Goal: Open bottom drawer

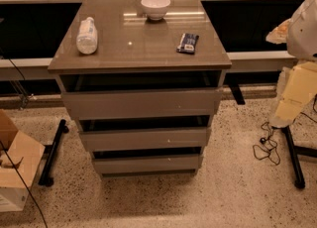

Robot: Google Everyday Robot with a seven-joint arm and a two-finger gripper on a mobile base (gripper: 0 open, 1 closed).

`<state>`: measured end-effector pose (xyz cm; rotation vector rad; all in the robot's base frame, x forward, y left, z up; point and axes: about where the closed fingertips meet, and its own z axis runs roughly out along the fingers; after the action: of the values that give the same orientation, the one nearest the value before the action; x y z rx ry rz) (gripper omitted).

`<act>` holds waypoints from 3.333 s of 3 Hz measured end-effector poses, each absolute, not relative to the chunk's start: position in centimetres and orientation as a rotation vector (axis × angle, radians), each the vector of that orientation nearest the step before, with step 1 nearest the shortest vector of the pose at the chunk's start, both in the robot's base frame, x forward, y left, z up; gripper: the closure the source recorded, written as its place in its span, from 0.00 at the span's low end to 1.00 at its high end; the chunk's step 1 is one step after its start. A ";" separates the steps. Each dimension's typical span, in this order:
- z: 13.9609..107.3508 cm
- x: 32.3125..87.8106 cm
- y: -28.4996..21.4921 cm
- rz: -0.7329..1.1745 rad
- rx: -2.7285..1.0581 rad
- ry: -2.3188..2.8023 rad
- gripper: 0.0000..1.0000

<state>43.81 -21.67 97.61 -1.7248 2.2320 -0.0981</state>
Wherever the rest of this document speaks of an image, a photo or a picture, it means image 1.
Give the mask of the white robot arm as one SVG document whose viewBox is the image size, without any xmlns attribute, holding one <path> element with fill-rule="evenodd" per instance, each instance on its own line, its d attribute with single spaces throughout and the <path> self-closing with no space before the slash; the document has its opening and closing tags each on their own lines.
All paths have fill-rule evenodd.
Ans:
<svg viewBox="0 0 317 228">
<path fill-rule="evenodd" d="M 317 94 L 317 0 L 304 0 L 290 19 L 267 36 L 270 43 L 286 43 L 287 52 L 298 59 L 293 68 L 284 67 L 278 77 L 269 123 L 284 128 Z"/>
</svg>

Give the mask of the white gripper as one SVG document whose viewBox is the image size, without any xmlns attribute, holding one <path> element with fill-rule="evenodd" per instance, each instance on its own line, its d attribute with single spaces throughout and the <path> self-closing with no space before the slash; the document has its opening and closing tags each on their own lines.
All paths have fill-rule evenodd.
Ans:
<svg viewBox="0 0 317 228">
<path fill-rule="evenodd" d="M 289 19 L 280 23 L 267 34 L 265 40 L 272 44 L 284 44 L 289 23 Z M 293 68 L 284 67 L 278 78 L 276 98 L 271 105 L 269 124 L 274 128 L 291 125 L 316 94 L 316 62 L 305 61 Z"/>
</svg>

